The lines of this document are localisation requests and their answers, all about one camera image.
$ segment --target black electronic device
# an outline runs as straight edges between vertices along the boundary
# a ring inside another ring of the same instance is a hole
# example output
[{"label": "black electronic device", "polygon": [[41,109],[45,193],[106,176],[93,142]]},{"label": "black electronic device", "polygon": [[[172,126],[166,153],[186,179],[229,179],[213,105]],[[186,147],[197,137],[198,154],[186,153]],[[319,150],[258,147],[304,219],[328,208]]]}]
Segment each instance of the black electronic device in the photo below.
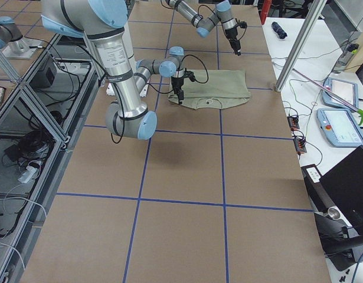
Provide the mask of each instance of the black electronic device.
[{"label": "black electronic device", "polygon": [[13,144],[12,146],[6,148],[4,150],[4,153],[13,162],[16,162],[21,157],[21,152],[20,152],[17,144]]},{"label": "black electronic device", "polygon": [[287,37],[287,33],[282,29],[282,27],[277,22],[272,22],[272,28],[281,40]]},{"label": "black electronic device", "polygon": [[357,232],[363,235],[363,146],[324,174],[320,182]]},{"label": "black electronic device", "polygon": [[334,221],[317,213],[314,213],[314,216],[322,247],[336,269],[344,271],[355,264],[363,253],[363,245],[352,245],[349,248],[338,251],[330,251],[330,247],[351,243],[354,239],[358,238],[356,230],[352,227],[347,227],[340,220]]},{"label": "black electronic device", "polygon": [[303,180],[307,188],[307,193],[320,212],[327,212],[327,210],[334,206],[334,202],[328,196],[327,192],[320,183],[322,174],[319,169],[314,165],[307,165],[301,167]]},{"label": "black electronic device", "polygon": [[34,75],[30,86],[32,88],[47,88],[51,87],[57,75],[57,67],[55,66],[53,60],[48,56],[44,63],[41,65],[40,69]]},{"label": "black electronic device", "polygon": [[335,216],[316,216],[323,250],[334,266],[343,271],[359,260],[363,253],[363,146],[339,162],[325,175],[315,165],[302,167],[309,196],[318,211],[329,215],[337,206],[353,227]]}]

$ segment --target black cable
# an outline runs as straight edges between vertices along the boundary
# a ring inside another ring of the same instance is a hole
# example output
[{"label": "black cable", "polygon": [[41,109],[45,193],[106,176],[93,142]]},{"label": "black cable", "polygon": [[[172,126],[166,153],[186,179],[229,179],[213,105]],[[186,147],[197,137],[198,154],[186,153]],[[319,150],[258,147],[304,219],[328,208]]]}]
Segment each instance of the black cable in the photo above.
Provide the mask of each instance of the black cable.
[{"label": "black cable", "polygon": [[183,57],[183,59],[181,60],[181,63],[180,63],[180,65],[182,65],[182,62],[184,61],[184,59],[186,58],[186,57],[193,57],[193,58],[195,58],[195,59],[197,59],[199,62],[201,62],[201,64],[204,66],[204,68],[205,68],[205,71],[206,71],[206,81],[204,81],[204,82],[201,82],[201,81],[198,81],[197,79],[195,80],[196,82],[198,82],[199,84],[205,84],[205,83],[207,83],[208,81],[209,81],[209,72],[207,71],[207,68],[206,68],[206,66],[205,66],[205,64],[204,64],[204,62],[201,60],[201,59],[199,59],[197,56],[195,56],[195,55],[192,55],[192,54],[188,54],[188,55],[185,55],[184,57]]},{"label": "black cable", "polygon": [[308,143],[309,145],[313,146],[314,148],[316,148],[318,150],[318,152],[321,154],[321,160],[319,161],[319,163],[316,166],[319,166],[322,161],[323,161],[323,153],[320,149],[318,149],[316,146],[314,146],[312,143],[309,143],[308,141],[306,141],[306,143]]},{"label": "black cable", "polygon": [[100,62],[98,62],[93,56],[92,56],[92,54],[90,54],[89,52],[88,52],[88,50],[86,49],[86,48],[84,48],[83,46],[81,46],[80,44],[78,44],[78,43],[76,43],[76,42],[74,42],[74,41],[72,41],[72,39],[71,38],[69,38],[69,37],[67,37],[67,39],[71,42],[71,43],[73,43],[73,44],[75,44],[76,46],[78,46],[80,49],[82,49],[100,68],[101,68],[101,70],[104,72],[104,76],[102,77],[102,79],[104,79],[106,76],[108,76],[108,73],[107,73],[107,71],[105,70],[105,68],[104,68],[104,66],[102,66],[101,65],[101,63]]},{"label": "black cable", "polygon": [[166,8],[166,9],[174,10],[174,8],[171,8],[171,7],[167,7],[167,6],[165,6],[165,5],[163,4],[163,0],[160,0],[160,4],[161,4],[164,8]]},{"label": "black cable", "polygon": [[291,107],[292,105],[290,104],[290,102],[288,102],[287,100],[282,100],[282,102],[285,102],[289,105],[289,107]]},{"label": "black cable", "polygon": [[54,100],[56,102],[63,102],[62,100],[59,100],[59,99],[56,99],[54,97],[52,97],[51,95],[49,95],[46,91],[40,89],[40,88],[33,88],[34,91],[39,91],[41,92],[42,94],[44,94],[45,96],[47,96],[48,98],[50,98],[51,100]]},{"label": "black cable", "polygon": [[28,122],[29,122],[29,127],[31,128],[31,129],[33,129],[33,130],[37,130],[37,129],[40,129],[40,128],[42,128],[42,126],[41,126],[41,122],[39,121],[39,119],[37,119],[35,116],[34,116],[34,114],[33,114],[33,112],[31,111],[31,109],[21,100],[21,98],[20,98],[20,102],[21,102],[21,104],[24,106],[24,108],[27,110],[27,112],[28,112],[28,114],[30,114],[30,118],[29,118],[29,120],[28,120]]},{"label": "black cable", "polygon": [[112,142],[115,143],[115,144],[119,144],[122,140],[122,137],[123,137],[123,134],[125,132],[125,112],[124,112],[124,109],[123,109],[123,103],[122,103],[122,98],[121,98],[121,95],[119,93],[119,90],[116,86],[116,84],[112,84],[112,86],[115,88],[117,94],[118,94],[118,98],[120,100],[120,104],[121,104],[121,111],[122,111],[122,132],[121,132],[121,135],[120,135],[120,139],[118,141],[115,141],[114,138],[113,138],[113,134],[110,133],[110,138],[112,139]]},{"label": "black cable", "polygon": [[295,110],[293,107],[291,107],[291,105],[290,105],[290,107],[284,107],[284,109],[291,109],[291,110],[294,110],[295,111],[295,113],[297,113],[297,116],[298,116],[298,111],[297,110]]},{"label": "black cable", "polygon": [[[336,49],[334,49],[334,50],[332,50],[332,51],[330,51],[330,52],[327,52],[327,53],[321,54],[321,55],[319,55],[319,56],[312,56],[312,57],[306,57],[306,58],[298,58],[298,60],[318,59],[318,58],[323,57],[323,56],[325,56],[325,55],[329,55],[329,54],[331,54],[331,53],[335,52],[336,50],[341,49],[341,47],[343,47],[345,44],[342,44],[342,45],[340,45],[338,48],[336,48]],[[281,60],[281,59],[287,59],[287,57],[273,57],[272,59],[280,59],[280,60]]]},{"label": "black cable", "polygon": [[[89,75],[89,72],[91,71],[91,69],[92,69],[92,65],[90,64],[90,63],[88,63],[88,65],[89,65],[89,69],[88,69],[88,72],[87,72],[87,74],[84,76],[84,79],[83,79],[83,81],[81,82],[81,84],[80,84],[80,87],[78,88],[78,90],[76,91],[76,93],[75,93],[75,95],[73,95],[75,98],[76,97],[78,97],[78,95],[80,94],[80,92],[81,92],[81,87],[83,86],[83,84],[85,84],[86,83],[86,81],[87,81],[87,77],[88,77],[88,75]],[[62,120],[62,123],[67,119],[67,117],[70,115],[70,113],[71,113],[71,109],[73,108],[73,106],[74,106],[74,103],[76,102],[76,99],[74,99],[73,100],[73,102],[71,103],[71,106],[70,106],[70,108],[68,108],[68,110],[67,110],[67,112],[66,112],[66,115],[63,117],[63,120]]]},{"label": "black cable", "polygon": [[296,95],[295,90],[294,90],[294,88],[293,88],[293,86],[292,86],[292,81],[301,81],[301,82],[303,82],[303,83],[309,83],[309,81],[302,81],[302,80],[297,80],[297,79],[292,78],[292,79],[290,79],[290,80],[289,80],[289,84],[290,84],[290,86],[291,86],[292,93],[294,94],[295,102],[299,103],[299,104],[300,104],[300,105],[302,105],[302,106],[305,106],[308,110],[310,110],[310,114],[311,114],[311,112],[312,112],[312,111],[311,111],[311,108],[310,108],[310,107],[308,107],[307,105],[305,105],[304,103],[300,102],[299,100],[297,100],[297,95]]},{"label": "black cable", "polygon": [[167,91],[166,93],[163,93],[163,92],[161,92],[161,91],[159,91],[159,90],[157,90],[152,84],[150,84],[150,83],[147,83],[147,85],[149,85],[150,87],[152,87],[155,91],[157,91],[158,93],[160,93],[160,94],[170,94],[171,92],[173,92],[173,89],[172,90],[170,90],[170,91]]},{"label": "black cable", "polygon": [[242,39],[242,38],[244,37],[244,35],[246,34],[246,32],[247,32],[247,28],[248,28],[248,27],[246,27],[246,28],[245,28],[245,30],[244,30],[244,32],[243,32],[243,34],[242,34],[242,35],[241,35],[241,37],[238,39],[239,41],[241,41],[241,39]]},{"label": "black cable", "polygon": [[25,116],[25,115],[24,115],[24,114],[23,114],[23,113],[19,110],[19,108],[17,108],[16,106],[14,106],[14,109],[16,109],[17,113],[18,113],[18,114],[20,114],[20,116],[21,116],[22,118],[26,119],[26,121],[28,121],[28,122],[29,122],[29,127],[30,127],[31,129],[36,130],[36,129],[38,129],[38,128],[39,128],[39,125],[34,124],[34,122],[33,122],[33,121],[31,121],[31,119],[30,119],[30,118],[28,118],[27,116]]},{"label": "black cable", "polygon": [[[362,20],[363,20],[363,16],[362,16],[362,18],[359,20],[359,22],[358,22],[358,24],[356,25],[356,27],[354,28],[355,30],[357,30],[358,29],[358,27],[359,27],[359,25],[360,25],[360,23],[362,22]],[[344,50],[346,50],[346,47],[348,46],[348,44],[349,43],[351,43],[350,42],[350,40],[351,40],[351,38],[352,38],[352,36],[354,35],[354,32],[351,34],[351,36],[348,38],[348,42],[346,43],[346,45],[345,45],[345,47],[344,47]]]},{"label": "black cable", "polygon": [[198,6],[198,9],[197,9],[197,14],[201,17],[201,18],[203,18],[203,16],[200,14],[200,8],[201,7],[206,7],[206,8],[208,8],[214,15],[215,15],[215,12],[209,7],[209,6],[207,6],[207,5],[200,5],[200,6]]},{"label": "black cable", "polygon": [[356,274],[357,274],[357,269],[358,269],[359,263],[361,262],[362,258],[363,258],[363,253],[358,258],[358,261],[357,261],[357,264],[356,264],[356,268],[354,269],[354,273],[353,273],[353,277],[352,277],[352,282],[351,283],[354,283],[354,279],[355,279]]}]

